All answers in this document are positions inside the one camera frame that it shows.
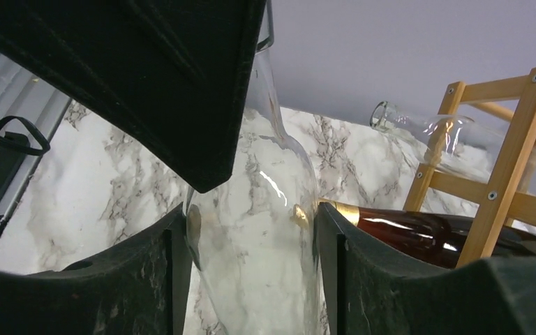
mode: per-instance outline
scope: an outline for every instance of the wine rack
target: wine rack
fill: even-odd
[[[512,111],[497,101],[519,100]],[[449,84],[438,114],[456,114],[459,105],[510,122],[505,140],[488,182],[481,183],[436,170],[440,161],[442,131],[430,139],[427,164],[420,164],[404,204],[406,211],[419,211],[428,188],[479,204],[471,231],[457,267],[492,254],[503,225],[519,220],[536,227],[536,196],[526,193],[533,169],[531,151],[536,147],[536,68],[528,75],[479,84]]]

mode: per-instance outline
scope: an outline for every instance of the amber glass bottle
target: amber glass bottle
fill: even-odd
[[[416,211],[367,209],[329,202],[353,225],[421,261],[453,269],[473,218]],[[492,256],[536,256],[536,235],[503,227]]]

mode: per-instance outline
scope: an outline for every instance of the glass bottle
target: glass bottle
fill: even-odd
[[[416,140],[420,163],[482,183],[488,182],[506,136],[469,117],[419,117],[400,112],[387,101],[377,105],[369,124],[377,131],[393,133],[409,142]],[[523,179],[527,179],[524,191],[536,195],[536,148],[531,152]]]
[[[473,218],[416,211],[367,209],[331,200],[348,221],[387,245],[423,262],[453,269]],[[536,256],[536,235],[502,227],[492,256]]]
[[[267,7],[262,31],[269,37],[259,40],[254,58],[232,176],[204,194],[188,190],[186,231],[228,334],[314,335],[317,181],[308,155],[283,126],[269,61],[270,24]]]

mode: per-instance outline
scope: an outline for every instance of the wall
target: wall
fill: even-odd
[[[382,100],[435,114],[451,82],[536,67],[536,1],[273,0],[273,7],[281,105],[316,114],[367,124]]]

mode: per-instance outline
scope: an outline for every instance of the marble surface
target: marble surface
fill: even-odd
[[[320,197],[403,206],[418,143],[287,108],[282,113],[286,131],[312,160]],[[464,156],[485,159],[483,151],[464,150]],[[61,270],[156,222],[185,191],[185,183],[140,143],[73,103],[0,239],[0,270]],[[477,205],[429,190],[422,210],[474,216]],[[328,334],[324,306],[321,324]],[[184,333],[223,334],[195,268]]]

